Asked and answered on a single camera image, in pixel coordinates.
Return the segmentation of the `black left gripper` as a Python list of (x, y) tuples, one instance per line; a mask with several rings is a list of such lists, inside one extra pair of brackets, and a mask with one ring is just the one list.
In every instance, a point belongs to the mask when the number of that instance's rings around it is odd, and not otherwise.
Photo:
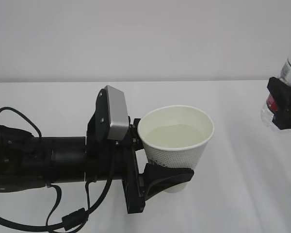
[(97, 136), (102, 130), (98, 128), (99, 121), (95, 116), (87, 125), (85, 180), (87, 184), (106, 181), (98, 200), (88, 206), (89, 214), (102, 204), (114, 180), (122, 181), (127, 212), (136, 214), (143, 212), (147, 200), (168, 188), (189, 182), (194, 175), (190, 168), (168, 168), (147, 163), (139, 181), (136, 151), (144, 149), (138, 134), (141, 119), (132, 121), (130, 116), (128, 119), (129, 129), (122, 141), (106, 138), (99, 141)]

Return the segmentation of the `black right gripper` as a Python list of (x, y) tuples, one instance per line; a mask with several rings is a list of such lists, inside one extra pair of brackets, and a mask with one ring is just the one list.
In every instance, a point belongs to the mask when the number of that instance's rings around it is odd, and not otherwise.
[(291, 86), (271, 77), (267, 89), (267, 107), (274, 114), (272, 123), (280, 130), (291, 130)]

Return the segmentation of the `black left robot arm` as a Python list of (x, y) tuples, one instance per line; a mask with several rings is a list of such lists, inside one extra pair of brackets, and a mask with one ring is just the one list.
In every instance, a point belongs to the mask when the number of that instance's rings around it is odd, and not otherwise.
[(143, 145), (136, 131), (138, 123), (134, 120), (121, 141), (108, 139), (94, 118), (82, 137), (39, 138), (0, 125), (0, 193), (112, 176), (122, 181), (127, 212), (142, 212), (148, 199), (190, 181), (194, 171), (147, 163), (139, 173), (136, 152)]

